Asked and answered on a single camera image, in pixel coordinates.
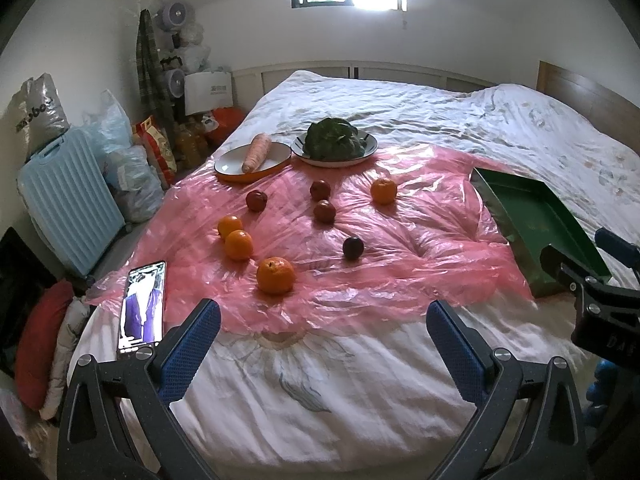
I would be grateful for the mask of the orange rimmed plate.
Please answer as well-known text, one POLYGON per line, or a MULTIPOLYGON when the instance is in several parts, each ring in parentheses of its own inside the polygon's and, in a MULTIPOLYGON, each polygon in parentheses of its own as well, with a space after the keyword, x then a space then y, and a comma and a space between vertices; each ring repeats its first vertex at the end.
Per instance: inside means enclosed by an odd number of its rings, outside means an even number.
POLYGON ((273 142, 260 167, 256 171, 246 174, 242 171, 242 162, 244 162, 247 151, 248 145, 242 145, 222 154, 214 166, 217 177, 224 182, 253 183, 282 170, 292 157, 292 150, 288 145, 273 142))

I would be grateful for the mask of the small orange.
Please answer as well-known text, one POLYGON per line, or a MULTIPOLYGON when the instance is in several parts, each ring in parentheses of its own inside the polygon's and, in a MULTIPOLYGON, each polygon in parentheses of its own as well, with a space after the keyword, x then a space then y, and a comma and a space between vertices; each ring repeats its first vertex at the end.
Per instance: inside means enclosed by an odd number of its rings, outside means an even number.
POLYGON ((244 229, 243 222, 235 214, 228 214, 228 216, 222 217, 217 223, 218 234, 223 240, 232 232, 242 229, 244 229))

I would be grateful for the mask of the white cardboard box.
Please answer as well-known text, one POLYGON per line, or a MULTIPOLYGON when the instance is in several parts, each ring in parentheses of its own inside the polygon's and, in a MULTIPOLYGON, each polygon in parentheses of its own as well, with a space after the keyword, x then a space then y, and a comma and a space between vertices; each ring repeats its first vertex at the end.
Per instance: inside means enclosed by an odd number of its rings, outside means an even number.
POLYGON ((184 78, 186 116, 232 107, 232 78, 228 72, 201 72, 184 78))

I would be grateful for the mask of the small fan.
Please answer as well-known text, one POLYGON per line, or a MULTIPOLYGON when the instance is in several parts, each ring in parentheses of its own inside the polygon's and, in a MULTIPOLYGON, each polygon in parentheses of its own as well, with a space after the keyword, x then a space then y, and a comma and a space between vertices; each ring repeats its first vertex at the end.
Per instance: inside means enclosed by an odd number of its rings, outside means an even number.
POLYGON ((184 77, 186 75, 180 68, 172 68, 164 71, 164 81, 169 94, 173 100, 180 99, 184 95, 184 77))
POLYGON ((157 26, 164 32, 178 32, 192 20, 192 8, 181 0, 165 3, 157 13, 157 26))

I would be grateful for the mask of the dark plum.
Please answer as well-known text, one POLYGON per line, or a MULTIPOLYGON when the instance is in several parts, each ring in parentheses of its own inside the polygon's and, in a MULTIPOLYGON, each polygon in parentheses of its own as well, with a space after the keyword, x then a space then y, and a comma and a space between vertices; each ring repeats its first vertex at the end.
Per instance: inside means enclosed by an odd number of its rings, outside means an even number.
POLYGON ((358 260, 364 251, 364 244, 360 237, 351 236, 347 237, 343 243, 343 256, 348 261, 358 260))

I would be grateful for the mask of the wooden headboard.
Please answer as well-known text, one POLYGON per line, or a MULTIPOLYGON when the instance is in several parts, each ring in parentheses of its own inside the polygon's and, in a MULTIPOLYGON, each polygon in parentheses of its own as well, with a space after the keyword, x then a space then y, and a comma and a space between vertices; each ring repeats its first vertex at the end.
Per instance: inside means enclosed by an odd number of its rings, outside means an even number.
POLYGON ((634 103, 602 84, 544 61, 539 62, 536 90, 576 110, 594 128, 639 153, 640 110, 634 103))

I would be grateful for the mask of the green leafy vegetable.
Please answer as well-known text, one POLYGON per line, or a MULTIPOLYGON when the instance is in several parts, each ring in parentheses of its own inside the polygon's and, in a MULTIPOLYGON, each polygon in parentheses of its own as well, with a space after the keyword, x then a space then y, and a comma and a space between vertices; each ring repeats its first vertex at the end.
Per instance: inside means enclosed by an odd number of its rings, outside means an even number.
POLYGON ((307 129, 304 153, 320 162, 344 162, 361 157, 366 141, 358 129, 342 118, 324 118, 307 129))

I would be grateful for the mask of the clear plastic bag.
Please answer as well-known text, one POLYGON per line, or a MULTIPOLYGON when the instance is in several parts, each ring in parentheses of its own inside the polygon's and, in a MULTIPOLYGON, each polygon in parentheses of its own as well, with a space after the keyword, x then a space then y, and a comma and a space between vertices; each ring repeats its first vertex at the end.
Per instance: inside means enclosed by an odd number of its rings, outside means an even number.
POLYGON ((132 145, 130 120, 118 99, 108 89, 100 95, 97 112, 82 113, 82 128, 97 160, 106 159, 111 152, 126 150, 132 145))

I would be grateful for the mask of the lower small fan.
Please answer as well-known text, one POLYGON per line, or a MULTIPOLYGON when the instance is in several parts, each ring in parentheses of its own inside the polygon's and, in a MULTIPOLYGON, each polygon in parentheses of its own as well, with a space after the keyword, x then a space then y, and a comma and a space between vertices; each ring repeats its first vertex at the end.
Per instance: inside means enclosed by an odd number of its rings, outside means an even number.
POLYGON ((184 77, 186 75, 180 68, 172 68, 164 71, 164 81, 169 94, 173 100, 180 99, 184 95, 184 77))

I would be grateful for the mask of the large orange with stem dimple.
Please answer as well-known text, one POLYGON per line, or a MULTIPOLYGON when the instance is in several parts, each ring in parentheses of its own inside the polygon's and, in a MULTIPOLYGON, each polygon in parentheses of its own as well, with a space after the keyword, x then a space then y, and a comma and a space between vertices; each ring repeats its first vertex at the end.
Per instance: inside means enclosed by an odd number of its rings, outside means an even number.
POLYGON ((293 288, 295 280, 295 270, 285 258, 265 258, 258 264, 256 282, 265 294, 285 295, 293 288))

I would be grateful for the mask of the upper small fan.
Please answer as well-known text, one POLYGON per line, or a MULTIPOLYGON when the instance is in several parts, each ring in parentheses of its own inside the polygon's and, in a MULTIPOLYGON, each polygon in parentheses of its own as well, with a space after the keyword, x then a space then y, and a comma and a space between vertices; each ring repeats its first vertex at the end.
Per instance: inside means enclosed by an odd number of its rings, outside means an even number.
POLYGON ((165 3, 157 13, 157 26, 164 32, 178 32, 192 20, 192 8, 181 0, 165 3))

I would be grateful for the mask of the smooth orange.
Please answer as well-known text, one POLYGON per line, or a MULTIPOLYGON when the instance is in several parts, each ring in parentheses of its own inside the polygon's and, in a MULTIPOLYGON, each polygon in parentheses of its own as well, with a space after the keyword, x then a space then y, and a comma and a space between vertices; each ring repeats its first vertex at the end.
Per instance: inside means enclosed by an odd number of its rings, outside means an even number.
POLYGON ((224 239, 224 253, 233 261, 246 261, 254 252, 253 239, 244 230, 234 230, 224 239))

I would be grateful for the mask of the white floral bed quilt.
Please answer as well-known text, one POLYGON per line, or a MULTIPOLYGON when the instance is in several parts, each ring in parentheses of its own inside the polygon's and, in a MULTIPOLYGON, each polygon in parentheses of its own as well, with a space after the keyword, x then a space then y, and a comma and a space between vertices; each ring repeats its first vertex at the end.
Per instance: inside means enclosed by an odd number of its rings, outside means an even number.
POLYGON ((343 118, 378 139, 344 170, 292 162, 246 189, 205 164, 176 184, 127 263, 98 281, 78 356, 117 356, 128 272, 167 266, 167 326, 202 299, 222 325, 176 419, 224 479, 422 479, 471 418, 428 336, 445 299, 494 347, 567 360, 579 391, 596 358, 570 342, 568 295, 534 299, 471 184, 477 167, 544 182, 593 233, 639 237, 639 157, 561 102, 517 84, 454 93, 293 74, 226 148, 292 142, 343 118))

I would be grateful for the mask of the dark red apple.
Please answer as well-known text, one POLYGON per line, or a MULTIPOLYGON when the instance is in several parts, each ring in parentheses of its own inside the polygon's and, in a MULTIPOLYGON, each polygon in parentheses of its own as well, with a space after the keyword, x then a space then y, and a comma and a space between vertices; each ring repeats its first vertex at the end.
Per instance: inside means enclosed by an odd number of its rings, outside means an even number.
POLYGON ((311 183, 309 189, 311 198, 315 202, 320 202, 320 200, 328 200, 331 196, 331 185, 325 180, 315 180, 311 183))

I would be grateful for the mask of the carrot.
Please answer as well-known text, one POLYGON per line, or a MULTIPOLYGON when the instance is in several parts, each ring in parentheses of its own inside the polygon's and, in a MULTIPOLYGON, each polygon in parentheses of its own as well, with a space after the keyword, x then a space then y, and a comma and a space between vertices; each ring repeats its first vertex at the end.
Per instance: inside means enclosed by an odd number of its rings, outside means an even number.
POLYGON ((241 169, 243 174, 251 174, 262 166, 270 151, 271 143, 271 136, 267 133, 259 133, 254 136, 242 162, 241 169))

